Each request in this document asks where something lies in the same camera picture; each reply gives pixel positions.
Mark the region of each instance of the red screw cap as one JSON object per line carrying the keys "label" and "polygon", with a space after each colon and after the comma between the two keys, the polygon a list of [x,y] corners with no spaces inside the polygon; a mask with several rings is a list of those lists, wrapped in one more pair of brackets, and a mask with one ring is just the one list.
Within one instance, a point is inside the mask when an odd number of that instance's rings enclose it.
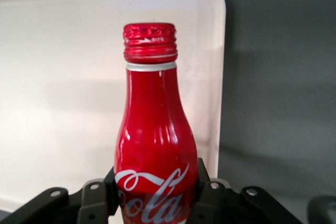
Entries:
{"label": "red screw cap", "polygon": [[177,59],[175,27],[170,23],[134,23],[124,26],[126,61],[157,64]]}

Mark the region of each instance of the white tray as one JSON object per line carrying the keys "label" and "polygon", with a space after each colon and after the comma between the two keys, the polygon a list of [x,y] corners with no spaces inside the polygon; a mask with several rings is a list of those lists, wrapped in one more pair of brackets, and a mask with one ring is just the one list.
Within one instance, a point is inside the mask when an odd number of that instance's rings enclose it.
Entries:
{"label": "white tray", "polygon": [[181,99],[217,176],[224,0],[0,0],[0,208],[74,193],[113,166],[125,101],[122,29],[172,22]]}

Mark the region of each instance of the white stripe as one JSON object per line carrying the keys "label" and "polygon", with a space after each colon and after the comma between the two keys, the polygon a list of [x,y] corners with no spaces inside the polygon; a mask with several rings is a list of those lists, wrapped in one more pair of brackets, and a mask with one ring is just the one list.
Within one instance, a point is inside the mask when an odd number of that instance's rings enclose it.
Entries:
{"label": "white stripe", "polygon": [[176,68],[176,63],[175,61],[160,64],[137,64],[128,62],[126,68],[128,70],[138,72],[156,72]]}

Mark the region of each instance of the red aluminum bottle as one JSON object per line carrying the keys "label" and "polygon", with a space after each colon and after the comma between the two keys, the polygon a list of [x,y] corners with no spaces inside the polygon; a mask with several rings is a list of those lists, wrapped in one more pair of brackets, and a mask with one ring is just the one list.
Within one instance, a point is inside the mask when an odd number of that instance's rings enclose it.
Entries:
{"label": "red aluminum bottle", "polygon": [[125,224],[178,224],[197,184],[197,152],[177,86],[175,27],[124,27],[127,100],[114,158]]}

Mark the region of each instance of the gray wall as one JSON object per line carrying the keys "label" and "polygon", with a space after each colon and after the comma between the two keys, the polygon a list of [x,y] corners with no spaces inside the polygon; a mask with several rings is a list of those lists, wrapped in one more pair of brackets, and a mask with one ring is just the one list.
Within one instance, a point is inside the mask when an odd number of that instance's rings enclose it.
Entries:
{"label": "gray wall", "polygon": [[336,0],[226,0],[219,177],[306,221],[336,195]]}

